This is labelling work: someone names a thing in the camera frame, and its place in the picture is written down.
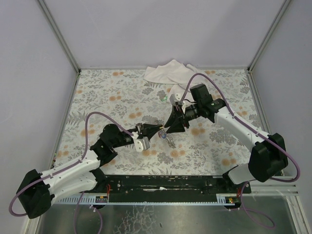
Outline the white disc with keyrings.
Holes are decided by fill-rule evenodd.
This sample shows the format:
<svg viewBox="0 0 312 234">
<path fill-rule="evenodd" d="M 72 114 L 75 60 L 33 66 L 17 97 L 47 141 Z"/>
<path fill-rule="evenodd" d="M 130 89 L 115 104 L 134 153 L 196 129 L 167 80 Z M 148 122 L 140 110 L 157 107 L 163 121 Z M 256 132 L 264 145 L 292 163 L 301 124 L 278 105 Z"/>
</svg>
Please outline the white disc with keyrings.
<svg viewBox="0 0 312 234">
<path fill-rule="evenodd" d="M 173 148 L 173 149 L 176 148 L 176 144 L 174 142 L 174 139 L 173 139 L 173 137 L 170 134 L 166 134 L 165 139 L 166 139 L 166 141 L 167 141 L 167 143 L 168 143 L 170 148 Z"/>
</svg>

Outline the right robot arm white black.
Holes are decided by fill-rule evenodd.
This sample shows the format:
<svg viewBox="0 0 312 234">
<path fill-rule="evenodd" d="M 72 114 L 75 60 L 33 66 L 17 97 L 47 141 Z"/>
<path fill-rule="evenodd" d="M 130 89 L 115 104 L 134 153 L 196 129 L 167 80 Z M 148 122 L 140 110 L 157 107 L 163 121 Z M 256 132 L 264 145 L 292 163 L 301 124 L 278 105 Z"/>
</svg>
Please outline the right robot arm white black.
<svg viewBox="0 0 312 234">
<path fill-rule="evenodd" d="M 167 133 L 182 133 L 189 128 L 189 122 L 199 117 L 206 118 L 233 134 L 250 151 L 247 164 L 235 166 L 226 174 L 233 184 L 257 180 L 265 182 L 288 166 L 283 137 L 276 133 L 254 128 L 236 113 L 229 111 L 224 100 L 213 99 L 204 84 L 191 88 L 194 103 L 186 106 L 181 94 L 169 98 L 172 112 L 165 124 Z"/>
</svg>

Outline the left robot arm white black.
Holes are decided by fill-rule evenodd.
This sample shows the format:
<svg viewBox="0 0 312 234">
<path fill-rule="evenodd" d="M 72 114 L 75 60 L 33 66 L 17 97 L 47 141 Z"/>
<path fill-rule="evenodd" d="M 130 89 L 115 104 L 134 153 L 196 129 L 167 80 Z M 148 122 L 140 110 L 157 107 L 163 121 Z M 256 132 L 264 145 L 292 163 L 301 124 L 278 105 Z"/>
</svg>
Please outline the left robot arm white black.
<svg viewBox="0 0 312 234">
<path fill-rule="evenodd" d="M 27 172 L 16 192 L 25 215 L 30 219 L 39 217 L 63 198 L 102 189 L 106 177 L 100 168 L 117 156 L 115 149 L 134 145 L 137 152 L 145 151 L 161 129 L 161 124 L 138 123 L 135 128 L 122 131 L 117 125 L 108 124 L 82 157 L 43 172 L 35 169 Z"/>
</svg>

